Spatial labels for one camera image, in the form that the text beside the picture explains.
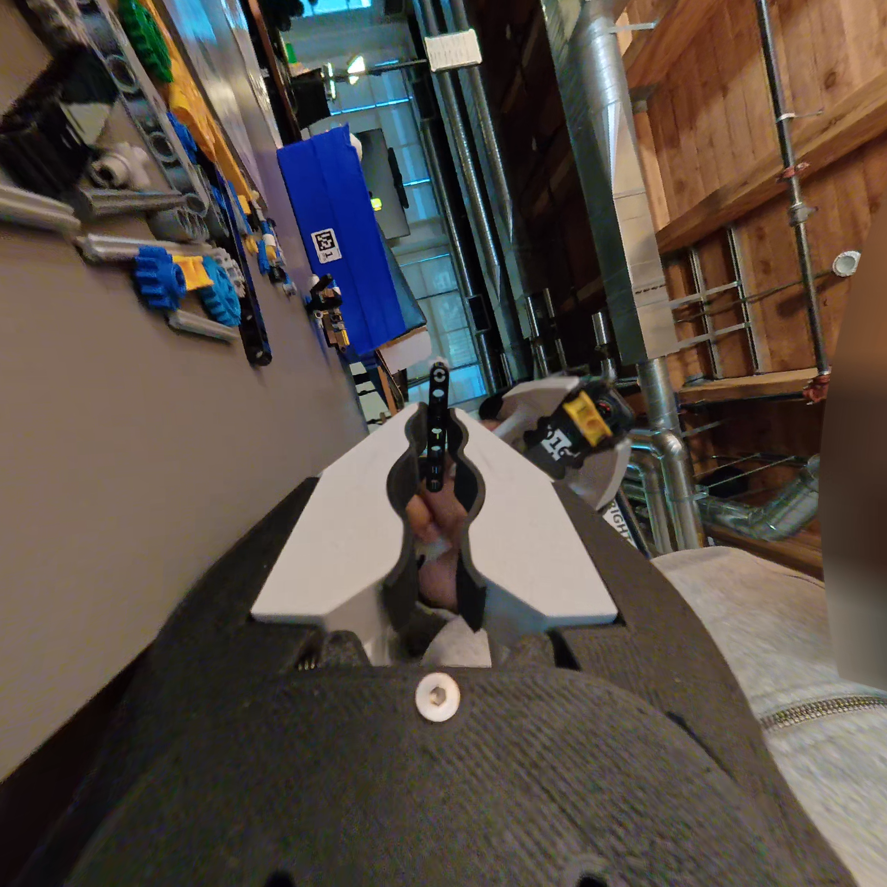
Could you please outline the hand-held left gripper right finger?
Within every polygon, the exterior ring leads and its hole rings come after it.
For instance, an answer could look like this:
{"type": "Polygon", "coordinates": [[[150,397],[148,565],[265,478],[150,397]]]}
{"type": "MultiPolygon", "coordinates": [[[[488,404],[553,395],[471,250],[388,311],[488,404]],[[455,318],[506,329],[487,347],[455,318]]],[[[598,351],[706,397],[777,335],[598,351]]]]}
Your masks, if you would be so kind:
{"type": "Polygon", "coordinates": [[[461,409],[449,411],[461,619],[496,666],[528,637],[618,625],[618,607],[561,494],[541,469],[461,409]]]}

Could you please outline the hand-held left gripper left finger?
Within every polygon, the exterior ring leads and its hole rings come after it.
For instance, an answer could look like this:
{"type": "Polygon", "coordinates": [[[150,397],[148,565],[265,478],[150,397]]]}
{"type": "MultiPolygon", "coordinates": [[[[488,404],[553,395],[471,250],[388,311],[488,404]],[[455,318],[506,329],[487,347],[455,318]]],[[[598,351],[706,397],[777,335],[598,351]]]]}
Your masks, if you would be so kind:
{"type": "Polygon", "coordinates": [[[316,479],[251,608],[258,622],[351,632],[372,665],[392,661],[418,601],[418,492],[427,406],[410,405],[316,479]]]}

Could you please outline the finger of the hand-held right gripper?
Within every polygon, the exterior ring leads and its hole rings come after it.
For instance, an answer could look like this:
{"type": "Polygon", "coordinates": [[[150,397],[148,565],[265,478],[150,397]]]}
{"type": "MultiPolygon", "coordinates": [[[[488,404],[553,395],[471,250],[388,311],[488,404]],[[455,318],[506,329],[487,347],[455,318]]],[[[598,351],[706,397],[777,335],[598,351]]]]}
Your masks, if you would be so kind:
{"type": "Polygon", "coordinates": [[[525,433],[536,429],[542,418],[553,414],[583,383],[584,378],[545,378],[515,385],[501,396],[501,404],[495,409],[494,434],[516,446],[525,433]]]}
{"type": "Polygon", "coordinates": [[[593,452],[581,468],[570,470],[570,490],[593,511],[607,510],[625,479],[631,452],[631,442],[593,452]]]}

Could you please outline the short black lego beam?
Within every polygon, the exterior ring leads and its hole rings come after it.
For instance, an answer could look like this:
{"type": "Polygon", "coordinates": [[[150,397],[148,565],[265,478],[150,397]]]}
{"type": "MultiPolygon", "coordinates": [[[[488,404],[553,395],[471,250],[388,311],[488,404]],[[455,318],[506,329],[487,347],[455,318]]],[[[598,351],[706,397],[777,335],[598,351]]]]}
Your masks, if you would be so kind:
{"type": "Polygon", "coordinates": [[[426,409],[426,443],[419,462],[419,472],[429,493],[444,488],[449,427],[449,365],[443,359],[436,360],[428,374],[426,409]]]}

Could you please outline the small black yellow lego assembly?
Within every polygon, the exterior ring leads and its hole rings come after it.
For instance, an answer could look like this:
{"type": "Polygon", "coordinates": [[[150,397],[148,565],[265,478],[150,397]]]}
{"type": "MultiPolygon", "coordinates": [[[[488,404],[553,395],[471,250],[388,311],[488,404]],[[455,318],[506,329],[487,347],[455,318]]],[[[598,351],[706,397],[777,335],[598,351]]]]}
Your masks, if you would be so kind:
{"type": "Polygon", "coordinates": [[[306,311],[316,321],[327,347],[344,354],[349,348],[350,341],[341,314],[341,306],[341,292],[332,275],[313,276],[305,301],[306,311]]]}

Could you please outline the long black lego beam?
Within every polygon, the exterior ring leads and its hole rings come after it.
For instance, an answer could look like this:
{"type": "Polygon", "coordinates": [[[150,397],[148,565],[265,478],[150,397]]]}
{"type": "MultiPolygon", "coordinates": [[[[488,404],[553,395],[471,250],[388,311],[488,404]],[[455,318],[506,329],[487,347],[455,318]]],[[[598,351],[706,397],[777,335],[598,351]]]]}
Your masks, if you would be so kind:
{"type": "Polygon", "coordinates": [[[217,203],[225,228],[225,237],[218,242],[219,247],[233,260],[242,278],[238,296],[241,340],[250,365],[254,368],[264,368],[272,362],[272,350],[250,272],[246,250],[246,224],[239,208],[237,194],[234,193],[224,173],[216,166],[210,176],[210,182],[218,193],[217,203]]]}

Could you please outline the short grey lego axle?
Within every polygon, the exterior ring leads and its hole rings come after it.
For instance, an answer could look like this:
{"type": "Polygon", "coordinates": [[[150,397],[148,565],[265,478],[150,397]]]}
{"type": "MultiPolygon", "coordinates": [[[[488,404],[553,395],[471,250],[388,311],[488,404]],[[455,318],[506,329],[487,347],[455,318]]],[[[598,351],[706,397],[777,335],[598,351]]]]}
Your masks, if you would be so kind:
{"type": "Polygon", "coordinates": [[[166,312],[165,319],[168,327],[183,334],[227,343],[234,343],[240,340],[238,327],[227,327],[205,316],[198,316],[183,310],[175,310],[166,312]]]}

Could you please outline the small yellow white lego pieces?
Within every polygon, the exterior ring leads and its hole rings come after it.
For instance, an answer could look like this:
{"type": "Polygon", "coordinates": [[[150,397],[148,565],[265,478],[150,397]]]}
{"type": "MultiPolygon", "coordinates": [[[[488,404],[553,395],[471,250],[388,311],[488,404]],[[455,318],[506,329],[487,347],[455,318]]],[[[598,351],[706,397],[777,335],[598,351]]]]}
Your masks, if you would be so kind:
{"type": "Polygon", "coordinates": [[[245,249],[255,256],[259,272],[289,298],[298,294],[290,279],[272,223],[258,211],[249,217],[251,232],[242,238],[245,249]]]}

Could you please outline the grey lego cylinder connector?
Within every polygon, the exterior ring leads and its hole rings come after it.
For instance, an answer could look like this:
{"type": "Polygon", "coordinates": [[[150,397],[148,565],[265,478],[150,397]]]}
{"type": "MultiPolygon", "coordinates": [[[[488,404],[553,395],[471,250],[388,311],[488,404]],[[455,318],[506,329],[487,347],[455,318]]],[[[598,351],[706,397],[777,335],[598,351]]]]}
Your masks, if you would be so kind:
{"type": "Polygon", "coordinates": [[[153,236],[176,243],[205,243],[209,231],[202,216],[188,207],[174,207],[148,213],[146,221],[153,236]]]}

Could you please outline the dark grey lego axle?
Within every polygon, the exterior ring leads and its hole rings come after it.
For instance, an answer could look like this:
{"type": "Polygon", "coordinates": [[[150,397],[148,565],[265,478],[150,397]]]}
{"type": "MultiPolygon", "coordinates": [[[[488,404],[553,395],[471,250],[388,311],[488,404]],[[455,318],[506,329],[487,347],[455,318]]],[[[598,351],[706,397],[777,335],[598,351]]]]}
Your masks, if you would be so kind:
{"type": "Polygon", "coordinates": [[[172,209],[189,209],[199,215],[206,212],[198,194],[180,192],[140,192],[105,188],[74,188],[66,197],[74,215],[81,220],[109,216],[155,214],[172,209]]]}

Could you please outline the small blue lego gear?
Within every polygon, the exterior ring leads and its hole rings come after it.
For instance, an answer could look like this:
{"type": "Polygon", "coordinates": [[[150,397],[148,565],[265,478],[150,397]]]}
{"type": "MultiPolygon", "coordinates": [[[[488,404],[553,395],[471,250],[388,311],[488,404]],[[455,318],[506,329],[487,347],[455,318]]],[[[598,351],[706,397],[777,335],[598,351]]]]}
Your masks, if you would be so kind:
{"type": "Polygon", "coordinates": [[[198,164],[198,146],[191,131],[172,112],[168,112],[167,117],[189,161],[198,164]]]}

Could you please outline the white lego pipe connector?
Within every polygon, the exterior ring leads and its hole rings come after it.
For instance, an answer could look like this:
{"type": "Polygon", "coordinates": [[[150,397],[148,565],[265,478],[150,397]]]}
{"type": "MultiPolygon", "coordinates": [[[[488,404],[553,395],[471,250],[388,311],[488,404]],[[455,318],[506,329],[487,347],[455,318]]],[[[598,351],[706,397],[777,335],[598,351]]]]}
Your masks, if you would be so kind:
{"type": "Polygon", "coordinates": [[[88,176],[101,188],[146,192],[151,185],[150,160],[142,147],[119,142],[99,154],[90,164],[88,176]]]}

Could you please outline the long light grey lego axle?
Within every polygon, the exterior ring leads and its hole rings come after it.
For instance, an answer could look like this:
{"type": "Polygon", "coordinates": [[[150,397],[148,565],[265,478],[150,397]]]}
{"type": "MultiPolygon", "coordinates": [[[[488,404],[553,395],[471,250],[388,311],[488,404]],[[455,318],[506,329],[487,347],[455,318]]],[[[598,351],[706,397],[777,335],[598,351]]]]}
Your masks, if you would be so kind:
{"type": "Polygon", "coordinates": [[[1,222],[63,235],[82,229],[70,205],[7,183],[1,183],[1,222]]]}

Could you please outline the long grey lego beam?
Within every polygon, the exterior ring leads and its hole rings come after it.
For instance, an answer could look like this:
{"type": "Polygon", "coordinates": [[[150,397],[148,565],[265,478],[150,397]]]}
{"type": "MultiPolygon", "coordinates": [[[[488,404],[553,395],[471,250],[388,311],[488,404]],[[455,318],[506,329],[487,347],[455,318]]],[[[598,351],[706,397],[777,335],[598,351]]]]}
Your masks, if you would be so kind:
{"type": "Polygon", "coordinates": [[[209,193],[168,116],[167,106],[139,61],[121,23],[105,1],[78,1],[88,39],[110,73],[129,118],[185,205],[205,216],[209,193]]]}

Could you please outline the yellow lego plate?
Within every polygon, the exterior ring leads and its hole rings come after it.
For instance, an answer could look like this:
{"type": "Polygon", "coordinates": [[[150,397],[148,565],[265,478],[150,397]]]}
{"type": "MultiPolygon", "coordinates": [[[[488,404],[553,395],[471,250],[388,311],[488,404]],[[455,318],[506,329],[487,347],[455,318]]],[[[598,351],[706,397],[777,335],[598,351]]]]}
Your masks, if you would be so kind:
{"type": "Polygon", "coordinates": [[[219,43],[202,2],[142,4],[156,19],[170,51],[173,83],[161,90],[170,111],[224,173],[240,208],[250,212],[263,183],[238,105],[237,84],[228,77],[234,52],[219,43]]]}

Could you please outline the black lego tire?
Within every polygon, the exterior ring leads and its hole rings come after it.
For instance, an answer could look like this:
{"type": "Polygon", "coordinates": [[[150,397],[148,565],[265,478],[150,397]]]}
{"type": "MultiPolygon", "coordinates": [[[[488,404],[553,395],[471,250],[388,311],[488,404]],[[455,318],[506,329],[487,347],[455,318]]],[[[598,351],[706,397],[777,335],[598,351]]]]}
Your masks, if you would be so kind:
{"type": "Polygon", "coordinates": [[[95,50],[62,50],[3,114],[3,169],[22,189],[60,199],[97,153],[120,92],[95,50]]]}

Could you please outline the green lego gear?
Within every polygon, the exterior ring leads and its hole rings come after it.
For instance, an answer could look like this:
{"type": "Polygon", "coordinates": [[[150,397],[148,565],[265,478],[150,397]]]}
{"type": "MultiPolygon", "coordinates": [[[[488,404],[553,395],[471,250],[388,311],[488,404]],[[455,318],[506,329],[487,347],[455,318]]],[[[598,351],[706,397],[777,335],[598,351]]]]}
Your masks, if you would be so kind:
{"type": "Polygon", "coordinates": [[[160,83],[173,83],[170,51],[149,9],[139,1],[119,1],[117,10],[128,41],[146,72],[160,83]]]}

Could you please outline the person's right hand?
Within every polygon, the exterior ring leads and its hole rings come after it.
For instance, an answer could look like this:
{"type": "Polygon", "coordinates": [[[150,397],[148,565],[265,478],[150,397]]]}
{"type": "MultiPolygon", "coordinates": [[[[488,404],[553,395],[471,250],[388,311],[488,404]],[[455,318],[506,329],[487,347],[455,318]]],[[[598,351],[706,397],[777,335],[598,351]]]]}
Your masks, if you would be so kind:
{"type": "Polygon", "coordinates": [[[425,552],[418,572],[420,597],[430,607],[456,614],[460,541],[468,514],[455,495],[454,485],[453,477],[448,477],[439,492],[429,492],[422,486],[407,503],[406,516],[425,552]]]}

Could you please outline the grey conduit pipes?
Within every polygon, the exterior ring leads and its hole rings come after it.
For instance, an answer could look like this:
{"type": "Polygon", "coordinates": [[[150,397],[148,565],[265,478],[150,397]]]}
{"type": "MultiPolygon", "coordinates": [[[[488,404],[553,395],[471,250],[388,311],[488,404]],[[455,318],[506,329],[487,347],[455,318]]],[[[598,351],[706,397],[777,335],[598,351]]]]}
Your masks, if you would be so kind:
{"type": "MultiPolygon", "coordinates": [[[[466,2],[413,3],[422,45],[427,36],[471,28],[466,2]]],[[[468,225],[478,257],[495,366],[505,383],[530,375],[533,360],[522,328],[522,270],[516,254],[514,210],[481,65],[431,73],[468,225]]]]}

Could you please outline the blue plastic bin with tag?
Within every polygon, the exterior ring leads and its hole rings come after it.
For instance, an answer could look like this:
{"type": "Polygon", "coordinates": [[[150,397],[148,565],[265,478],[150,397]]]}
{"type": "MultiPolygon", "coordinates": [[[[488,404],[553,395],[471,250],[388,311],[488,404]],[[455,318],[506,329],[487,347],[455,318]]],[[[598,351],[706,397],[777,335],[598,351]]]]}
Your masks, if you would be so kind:
{"type": "Polygon", "coordinates": [[[418,331],[427,318],[390,253],[348,125],[277,151],[311,271],[338,288],[349,346],[362,356],[418,331]]]}

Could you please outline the grey zip hoodie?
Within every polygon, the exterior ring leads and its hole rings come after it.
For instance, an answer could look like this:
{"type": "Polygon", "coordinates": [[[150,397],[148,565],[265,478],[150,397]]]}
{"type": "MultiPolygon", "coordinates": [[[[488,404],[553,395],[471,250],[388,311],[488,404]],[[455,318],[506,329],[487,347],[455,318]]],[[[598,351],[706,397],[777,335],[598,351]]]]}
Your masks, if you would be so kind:
{"type": "Polygon", "coordinates": [[[716,641],[804,811],[859,885],[884,886],[885,690],[839,676],[823,583],[732,547],[652,562],[716,641]]]}

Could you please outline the grey monitor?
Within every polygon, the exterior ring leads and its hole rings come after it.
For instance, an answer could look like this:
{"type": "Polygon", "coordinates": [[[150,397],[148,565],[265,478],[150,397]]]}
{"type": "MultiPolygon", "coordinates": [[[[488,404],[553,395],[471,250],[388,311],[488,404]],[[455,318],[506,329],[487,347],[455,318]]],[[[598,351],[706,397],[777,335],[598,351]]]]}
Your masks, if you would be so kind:
{"type": "Polygon", "coordinates": [[[362,148],[361,166],[376,220],[387,240],[411,234],[406,211],[409,201],[395,152],[381,128],[357,134],[362,148]]]}

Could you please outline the metal pipe with red clamps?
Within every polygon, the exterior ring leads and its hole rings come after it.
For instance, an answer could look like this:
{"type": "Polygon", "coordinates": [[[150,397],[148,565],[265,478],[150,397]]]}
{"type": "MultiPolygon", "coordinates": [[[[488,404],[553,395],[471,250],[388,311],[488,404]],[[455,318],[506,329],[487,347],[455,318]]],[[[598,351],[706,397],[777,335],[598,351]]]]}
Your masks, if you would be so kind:
{"type": "Polygon", "coordinates": [[[807,234],[806,223],[811,213],[806,204],[800,182],[801,164],[796,157],[791,122],[794,114],[786,102],[782,75],[775,45],[775,35],[767,1],[754,2],[759,26],[759,37],[766,77],[770,92],[774,125],[782,160],[780,179],[789,194],[789,219],[796,245],[796,255],[801,272],[805,295],[808,327],[813,342],[816,374],[804,389],[804,399],[809,405],[823,402],[827,396],[831,367],[826,352],[819,292],[816,286],[813,256],[807,234]]]}

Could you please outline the white paper sign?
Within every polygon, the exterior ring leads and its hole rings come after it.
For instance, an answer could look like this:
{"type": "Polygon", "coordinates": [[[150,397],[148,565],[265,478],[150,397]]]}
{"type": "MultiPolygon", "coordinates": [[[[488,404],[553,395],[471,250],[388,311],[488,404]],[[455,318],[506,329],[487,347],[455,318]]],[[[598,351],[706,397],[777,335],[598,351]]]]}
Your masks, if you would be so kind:
{"type": "Polygon", "coordinates": [[[473,28],[424,38],[429,69],[433,73],[476,67],[482,51],[473,28]]]}

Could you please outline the glossy white board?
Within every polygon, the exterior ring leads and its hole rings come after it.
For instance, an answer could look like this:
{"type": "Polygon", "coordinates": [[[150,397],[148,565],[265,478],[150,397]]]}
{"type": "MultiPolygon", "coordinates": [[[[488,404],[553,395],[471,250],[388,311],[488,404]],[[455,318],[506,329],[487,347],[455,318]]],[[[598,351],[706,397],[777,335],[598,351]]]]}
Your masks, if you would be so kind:
{"type": "Polygon", "coordinates": [[[237,1],[164,1],[162,11],[254,188],[273,196],[280,147],[268,90],[237,1]]]}

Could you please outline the flexible silver duct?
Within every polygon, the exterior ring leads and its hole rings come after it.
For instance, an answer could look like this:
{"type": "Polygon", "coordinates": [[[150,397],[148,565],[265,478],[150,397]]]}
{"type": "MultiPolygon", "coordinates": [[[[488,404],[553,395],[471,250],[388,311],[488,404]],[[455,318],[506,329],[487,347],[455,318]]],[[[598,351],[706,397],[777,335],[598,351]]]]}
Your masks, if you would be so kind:
{"type": "Polygon", "coordinates": [[[819,471],[817,454],[807,460],[794,480],[758,506],[704,495],[697,505],[702,523],[756,541],[776,542],[794,537],[818,517],[819,471]]]}

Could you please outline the metal ventilation duct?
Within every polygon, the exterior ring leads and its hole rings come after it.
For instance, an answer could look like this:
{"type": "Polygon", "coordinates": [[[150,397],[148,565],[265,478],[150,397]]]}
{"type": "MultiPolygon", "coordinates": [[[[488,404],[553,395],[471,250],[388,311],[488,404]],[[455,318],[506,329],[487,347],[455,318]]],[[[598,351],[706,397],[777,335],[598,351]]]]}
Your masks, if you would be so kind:
{"type": "Polygon", "coordinates": [[[612,2],[542,11],[622,364],[644,375],[678,350],[612,2]]]}

